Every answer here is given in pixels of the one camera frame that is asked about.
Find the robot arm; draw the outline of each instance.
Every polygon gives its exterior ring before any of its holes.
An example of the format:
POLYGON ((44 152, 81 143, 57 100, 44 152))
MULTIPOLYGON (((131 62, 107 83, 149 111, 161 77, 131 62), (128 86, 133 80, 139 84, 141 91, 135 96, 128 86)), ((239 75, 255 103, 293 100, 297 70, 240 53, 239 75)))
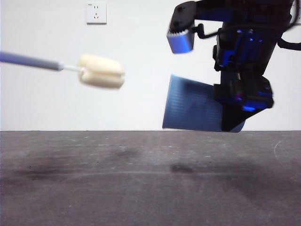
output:
POLYGON ((200 39, 217 36, 213 49, 215 70, 221 71, 221 84, 214 85, 214 99, 222 106, 223 131, 231 131, 247 118, 272 108, 273 93, 263 77, 278 43, 282 48, 299 50, 300 44, 281 39, 290 24, 293 0, 201 0, 178 5, 167 39, 173 53, 193 50, 194 34, 200 39), (222 21, 217 32, 204 33, 195 20, 222 21))

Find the black cable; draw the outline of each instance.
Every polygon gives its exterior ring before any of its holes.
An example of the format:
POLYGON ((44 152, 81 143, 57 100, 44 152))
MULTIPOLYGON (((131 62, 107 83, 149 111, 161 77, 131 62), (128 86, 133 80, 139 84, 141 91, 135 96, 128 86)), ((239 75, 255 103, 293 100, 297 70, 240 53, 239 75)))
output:
MULTIPOLYGON (((288 30, 290 30, 296 23, 297 23, 297 20, 298 20, 298 17, 300 15, 300 2, 297 0, 296 1, 296 7, 295 7, 295 18, 293 20, 292 23, 290 23, 286 28, 282 28, 282 27, 279 27, 279 26, 264 26, 264 25, 254 25, 254 24, 242 24, 242 25, 235 25, 235 26, 231 26, 231 27, 228 27, 226 29, 220 29, 219 31, 217 32, 214 32, 214 33, 210 33, 210 34, 200 34, 199 35, 199 38, 201 39, 207 39, 207 38, 211 38, 213 36, 216 36, 218 34, 222 34, 222 33, 227 33, 227 32, 232 32, 234 30, 237 30, 237 29, 264 29, 264 30, 283 30, 283 32, 286 32, 288 30)), ((197 28, 193 29, 192 30, 193 32, 198 32, 197 28)))
POLYGON ((280 48, 301 51, 301 42, 300 43, 292 43, 292 42, 287 42, 287 41, 285 41, 283 39, 280 39, 278 41, 278 46, 280 48))

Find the gray concrete floor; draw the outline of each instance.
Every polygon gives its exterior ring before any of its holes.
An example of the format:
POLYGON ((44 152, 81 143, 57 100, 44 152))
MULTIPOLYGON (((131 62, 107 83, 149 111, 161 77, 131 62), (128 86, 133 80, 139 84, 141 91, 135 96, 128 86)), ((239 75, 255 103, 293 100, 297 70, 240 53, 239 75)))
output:
POLYGON ((1 132, 1 225, 300 226, 300 138, 1 132))

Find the wall outlet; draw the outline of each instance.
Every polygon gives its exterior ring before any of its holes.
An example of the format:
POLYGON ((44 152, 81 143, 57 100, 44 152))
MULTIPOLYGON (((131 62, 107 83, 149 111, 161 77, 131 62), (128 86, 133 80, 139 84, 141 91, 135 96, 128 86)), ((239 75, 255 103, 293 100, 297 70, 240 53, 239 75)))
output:
POLYGON ((107 4, 105 2, 87 3, 87 24, 107 23, 107 4))

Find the white wall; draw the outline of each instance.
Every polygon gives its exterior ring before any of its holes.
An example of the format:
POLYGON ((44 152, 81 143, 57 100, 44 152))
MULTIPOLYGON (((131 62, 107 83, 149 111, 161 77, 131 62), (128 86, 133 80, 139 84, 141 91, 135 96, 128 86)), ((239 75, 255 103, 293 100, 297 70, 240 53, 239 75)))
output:
MULTIPOLYGON (((213 84, 215 38, 171 54, 166 31, 183 0, 107 0, 108 24, 87 26, 86 0, 2 0, 1 49, 75 64, 82 53, 110 57, 126 69, 120 91, 91 88, 77 75, 1 65, 2 130, 161 129, 170 74, 213 84)), ((206 32, 219 23, 206 23, 206 32)), ((286 35, 301 40, 301 27, 286 35)), ((275 107, 245 130, 301 129, 300 52, 276 48, 266 71, 275 107)))

